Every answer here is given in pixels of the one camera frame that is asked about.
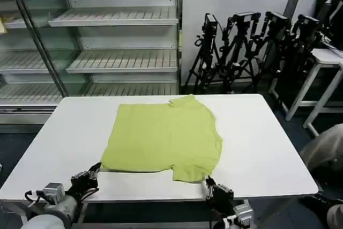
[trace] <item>yellow-green t-shirt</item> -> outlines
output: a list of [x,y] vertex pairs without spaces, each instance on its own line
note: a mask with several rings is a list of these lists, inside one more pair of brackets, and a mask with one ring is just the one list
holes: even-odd
[[168,104],[121,104],[101,161],[116,171],[172,169],[173,180],[196,182],[212,173],[221,148],[215,117],[189,95]]

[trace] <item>white shelf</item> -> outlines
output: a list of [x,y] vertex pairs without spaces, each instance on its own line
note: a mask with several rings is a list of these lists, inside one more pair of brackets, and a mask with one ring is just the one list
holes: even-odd
[[175,6],[70,9],[54,20],[51,27],[175,25]]
[[[51,50],[51,60],[56,70],[62,70],[70,62],[73,50]],[[37,50],[0,51],[0,74],[49,73]]]
[[[46,26],[48,21],[51,20],[51,13],[48,10],[36,10],[32,11],[31,14],[36,27]],[[26,28],[26,24],[19,11],[1,12],[0,16],[4,21],[6,29]]]
[[176,72],[176,49],[84,50],[68,73]]
[[52,104],[56,105],[62,97],[53,83],[5,84],[0,87],[0,105]]
[[94,83],[84,96],[177,95],[177,83]]

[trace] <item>black monitor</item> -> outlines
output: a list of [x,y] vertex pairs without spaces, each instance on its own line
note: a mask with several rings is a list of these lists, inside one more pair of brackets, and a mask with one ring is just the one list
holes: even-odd
[[317,0],[315,15],[331,44],[343,50],[343,0]]

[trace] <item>stool leg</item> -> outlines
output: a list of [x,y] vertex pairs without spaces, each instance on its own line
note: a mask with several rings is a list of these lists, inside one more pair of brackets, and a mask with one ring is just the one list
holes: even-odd
[[325,106],[325,104],[331,97],[332,93],[337,88],[338,84],[341,82],[342,76],[343,76],[343,68],[340,68],[336,76],[334,77],[334,79],[332,80],[332,82],[330,83],[326,91],[324,92],[323,96],[318,101],[316,107],[312,110],[311,114],[304,122],[304,125],[303,125],[304,128],[307,128],[308,124],[312,123],[314,119],[317,117],[317,115],[320,113],[321,109]]
[[309,75],[307,76],[304,84],[301,87],[301,90],[299,94],[296,96],[292,106],[290,107],[287,115],[286,115],[286,121],[290,121],[292,117],[294,116],[296,110],[299,108],[299,105],[301,104],[301,101],[304,99],[307,91],[309,90],[310,86],[312,85],[313,81],[315,80],[320,68],[321,64],[315,64],[313,68],[311,69]]

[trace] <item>shelving unit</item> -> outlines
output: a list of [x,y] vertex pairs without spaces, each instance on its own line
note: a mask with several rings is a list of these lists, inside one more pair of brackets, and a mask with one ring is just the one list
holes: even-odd
[[65,68],[90,79],[82,95],[178,93],[177,0],[67,0],[48,21],[75,27],[81,52]]
[[[68,95],[178,94],[178,0],[25,3]],[[62,97],[14,0],[0,16],[0,112],[52,110]]]

